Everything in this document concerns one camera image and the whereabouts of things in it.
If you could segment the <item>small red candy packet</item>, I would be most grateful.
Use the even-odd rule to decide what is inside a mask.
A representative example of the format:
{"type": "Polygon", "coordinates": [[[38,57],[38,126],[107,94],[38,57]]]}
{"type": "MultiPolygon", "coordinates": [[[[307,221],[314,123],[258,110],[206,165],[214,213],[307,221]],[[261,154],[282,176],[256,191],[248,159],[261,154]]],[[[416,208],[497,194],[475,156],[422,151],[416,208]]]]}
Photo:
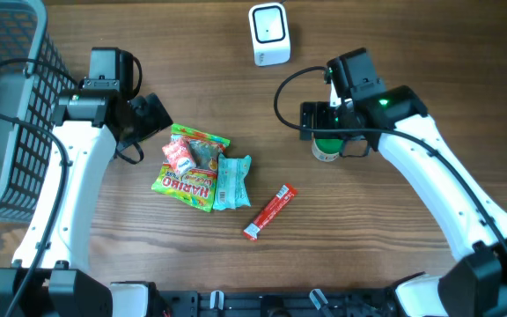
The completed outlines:
{"type": "Polygon", "coordinates": [[[195,159],[191,153],[189,139],[181,136],[173,139],[162,147],[168,164],[177,176],[182,176],[196,168],[195,159]]]}

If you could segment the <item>colourful candy bag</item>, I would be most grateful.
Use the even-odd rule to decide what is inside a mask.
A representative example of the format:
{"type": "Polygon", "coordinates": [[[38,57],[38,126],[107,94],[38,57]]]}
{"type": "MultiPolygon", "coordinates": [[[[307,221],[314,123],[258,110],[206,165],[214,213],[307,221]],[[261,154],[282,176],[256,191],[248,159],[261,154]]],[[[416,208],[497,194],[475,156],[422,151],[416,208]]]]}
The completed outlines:
{"type": "Polygon", "coordinates": [[[181,136],[189,139],[196,168],[177,176],[166,159],[151,189],[199,210],[211,212],[217,187],[218,156],[230,146],[231,141],[174,123],[171,128],[171,141],[181,136]]]}

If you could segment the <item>green lid sauce jar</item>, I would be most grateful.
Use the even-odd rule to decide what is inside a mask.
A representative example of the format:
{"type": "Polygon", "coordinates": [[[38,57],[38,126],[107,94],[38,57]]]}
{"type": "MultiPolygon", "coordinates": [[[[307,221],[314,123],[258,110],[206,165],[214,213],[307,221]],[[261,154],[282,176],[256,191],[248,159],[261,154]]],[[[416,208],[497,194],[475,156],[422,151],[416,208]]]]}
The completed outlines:
{"type": "Polygon", "coordinates": [[[341,147],[340,139],[314,139],[312,154],[319,161],[332,162],[340,157],[341,147]]]}

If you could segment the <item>teal snack pouch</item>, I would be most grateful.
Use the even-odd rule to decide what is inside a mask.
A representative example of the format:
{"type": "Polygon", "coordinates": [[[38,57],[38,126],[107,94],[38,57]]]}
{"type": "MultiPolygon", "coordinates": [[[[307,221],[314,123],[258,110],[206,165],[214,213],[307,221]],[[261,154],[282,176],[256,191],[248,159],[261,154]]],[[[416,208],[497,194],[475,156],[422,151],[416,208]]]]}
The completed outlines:
{"type": "Polygon", "coordinates": [[[214,210],[235,210],[251,205],[245,183],[251,162],[252,158],[249,155],[244,158],[227,158],[223,154],[218,156],[214,210]]]}

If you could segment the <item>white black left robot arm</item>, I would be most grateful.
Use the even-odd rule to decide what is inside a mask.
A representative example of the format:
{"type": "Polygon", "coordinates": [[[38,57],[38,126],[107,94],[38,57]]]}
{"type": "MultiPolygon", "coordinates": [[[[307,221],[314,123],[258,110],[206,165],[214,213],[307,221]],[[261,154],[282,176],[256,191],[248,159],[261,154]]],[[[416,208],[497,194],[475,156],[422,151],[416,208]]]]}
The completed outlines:
{"type": "Polygon", "coordinates": [[[162,316],[153,282],[104,285],[88,271],[99,189],[119,143],[172,124],[158,96],[67,90],[55,102],[52,154],[30,229],[9,268],[0,268],[2,316],[162,316]]]}

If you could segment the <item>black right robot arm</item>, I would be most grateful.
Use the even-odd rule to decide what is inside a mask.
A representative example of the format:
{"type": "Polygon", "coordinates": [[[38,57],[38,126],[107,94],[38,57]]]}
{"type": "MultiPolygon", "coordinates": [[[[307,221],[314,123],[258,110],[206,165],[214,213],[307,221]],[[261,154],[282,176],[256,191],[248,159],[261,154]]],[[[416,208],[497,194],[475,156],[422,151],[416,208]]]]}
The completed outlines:
{"type": "Polygon", "coordinates": [[[407,316],[507,315],[507,212],[459,162],[407,86],[364,98],[304,102],[301,137],[330,140],[334,157],[364,140],[408,181],[441,228],[456,265],[397,285],[407,316]]]}

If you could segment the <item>red snack packet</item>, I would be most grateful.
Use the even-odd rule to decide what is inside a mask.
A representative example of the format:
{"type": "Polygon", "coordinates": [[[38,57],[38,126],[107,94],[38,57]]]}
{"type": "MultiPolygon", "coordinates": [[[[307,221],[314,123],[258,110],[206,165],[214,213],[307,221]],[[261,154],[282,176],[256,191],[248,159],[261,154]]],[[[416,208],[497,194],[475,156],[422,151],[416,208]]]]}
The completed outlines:
{"type": "Polygon", "coordinates": [[[289,183],[285,183],[261,210],[258,216],[244,230],[243,235],[249,240],[257,240],[260,231],[265,228],[289,202],[297,195],[298,191],[289,183]]]}

